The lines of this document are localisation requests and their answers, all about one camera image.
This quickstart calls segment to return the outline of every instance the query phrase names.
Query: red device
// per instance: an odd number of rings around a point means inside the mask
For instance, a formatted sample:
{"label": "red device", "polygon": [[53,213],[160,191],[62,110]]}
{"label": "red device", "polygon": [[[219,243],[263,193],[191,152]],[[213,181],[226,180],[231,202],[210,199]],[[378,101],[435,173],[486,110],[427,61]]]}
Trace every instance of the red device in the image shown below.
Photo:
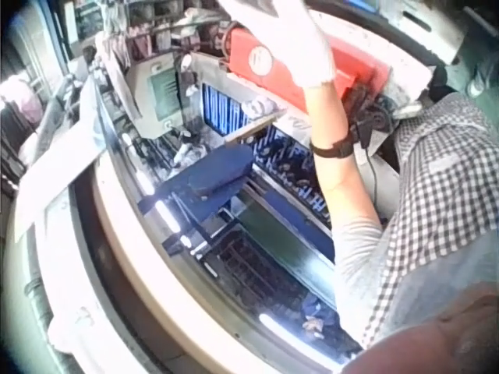
{"label": "red device", "polygon": [[[262,51],[262,44],[247,30],[234,29],[230,35],[231,50],[228,61],[229,69],[256,85],[278,95],[298,109],[306,111],[303,90],[293,83],[291,74],[280,61],[271,59],[271,66],[264,68],[264,73],[255,73],[255,51]],[[340,98],[344,98],[349,88],[357,83],[369,87],[372,97],[378,95],[388,81],[390,68],[364,51],[360,51],[336,37],[327,37],[334,54],[337,75],[334,84]]]}

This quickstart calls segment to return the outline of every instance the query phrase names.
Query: machine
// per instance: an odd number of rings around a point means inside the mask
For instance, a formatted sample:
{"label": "machine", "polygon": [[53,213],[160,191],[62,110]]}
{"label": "machine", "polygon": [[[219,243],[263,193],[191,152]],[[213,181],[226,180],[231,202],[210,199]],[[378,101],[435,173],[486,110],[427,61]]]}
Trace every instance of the machine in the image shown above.
{"label": "machine", "polygon": [[[319,8],[359,169],[387,221],[398,174],[378,149],[420,110],[432,74]],[[303,93],[252,35],[209,10],[196,43],[182,34],[192,23],[176,20],[158,29],[176,34],[163,51],[126,69],[115,56],[90,62],[80,116],[28,170],[34,185],[59,162],[61,177],[45,203],[19,193],[17,210],[32,213],[16,221],[4,259],[16,279],[2,296],[5,335],[24,369],[39,359],[50,373],[326,373],[360,353],[335,312]],[[250,118],[242,104],[258,97],[271,110]],[[69,171],[63,155],[76,150],[85,156]],[[50,345],[21,334],[5,305]]]}

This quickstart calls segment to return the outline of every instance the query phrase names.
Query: wristwatch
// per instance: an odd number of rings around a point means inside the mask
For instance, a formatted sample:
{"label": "wristwatch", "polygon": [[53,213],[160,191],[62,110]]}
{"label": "wristwatch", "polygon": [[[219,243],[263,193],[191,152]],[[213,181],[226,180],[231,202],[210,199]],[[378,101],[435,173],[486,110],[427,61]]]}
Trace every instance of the wristwatch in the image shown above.
{"label": "wristwatch", "polygon": [[310,144],[310,149],[317,156],[323,158],[347,158],[353,153],[353,136],[349,131],[347,136],[334,143],[331,148],[326,150],[315,147],[312,143]]}

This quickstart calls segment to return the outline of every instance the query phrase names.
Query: wire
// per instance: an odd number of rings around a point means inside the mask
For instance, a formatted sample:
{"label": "wire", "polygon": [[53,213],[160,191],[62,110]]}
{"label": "wire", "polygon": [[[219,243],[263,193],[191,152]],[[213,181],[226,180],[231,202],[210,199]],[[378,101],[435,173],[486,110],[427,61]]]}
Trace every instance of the wire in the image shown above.
{"label": "wire", "polygon": [[374,209],[377,210],[377,176],[376,176],[376,171],[374,170],[373,162],[371,161],[371,158],[369,157],[369,152],[367,151],[368,149],[366,148],[366,158],[367,158],[367,163],[369,164],[371,171],[373,172],[373,177],[374,177],[374,198],[373,198],[373,204],[374,204]]}

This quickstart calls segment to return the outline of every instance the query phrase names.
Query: gloved hand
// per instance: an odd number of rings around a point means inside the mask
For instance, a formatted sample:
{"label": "gloved hand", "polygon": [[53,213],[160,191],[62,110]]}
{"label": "gloved hand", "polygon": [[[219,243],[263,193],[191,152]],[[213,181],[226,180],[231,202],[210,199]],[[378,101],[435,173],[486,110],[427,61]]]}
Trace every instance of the gloved hand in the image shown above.
{"label": "gloved hand", "polygon": [[[334,79],[331,46],[303,0],[218,0],[289,69],[297,86],[320,86]],[[277,16],[262,9],[274,7]]]}

